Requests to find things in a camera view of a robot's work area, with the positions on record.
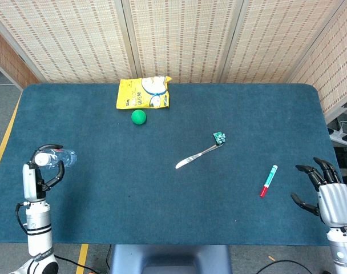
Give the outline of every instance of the snack bag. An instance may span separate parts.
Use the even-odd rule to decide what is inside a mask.
[[[168,107],[168,76],[138,79],[121,79],[116,108],[161,108]]]

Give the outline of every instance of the white robotic hand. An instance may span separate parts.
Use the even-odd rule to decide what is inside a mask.
[[[347,187],[330,163],[319,158],[314,161],[320,165],[323,176],[314,167],[296,167],[308,174],[317,191],[318,205],[306,204],[295,193],[291,193],[291,197],[299,207],[319,216],[329,227],[327,239],[336,271],[347,274]]]
[[[18,203],[15,212],[20,227],[27,235],[29,254],[33,258],[11,274],[58,273],[58,264],[53,254],[50,206],[46,203],[46,191],[62,180],[64,165],[60,161],[57,176],[45,183],[34,158],[37,153],[47,148],[62,148],[62,146],[48,144],[39,147],[34,152],[31,160],[23,166],[24,197],[27,202]],[[26,209],[26,224],[22,224],[19,218],[19,209],[22,206],[28,206]]]

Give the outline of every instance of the marker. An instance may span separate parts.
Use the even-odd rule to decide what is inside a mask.
[[[266,182],[263,186],[263,189],[261,190],[260,197],[263,198],[266,195],[267,190],[269,189],[269,186],[271,184],[272,178],[274,178],[275,172],[277,170],[277,165],[273,165],[270,171],[269,176],[266,179]]]

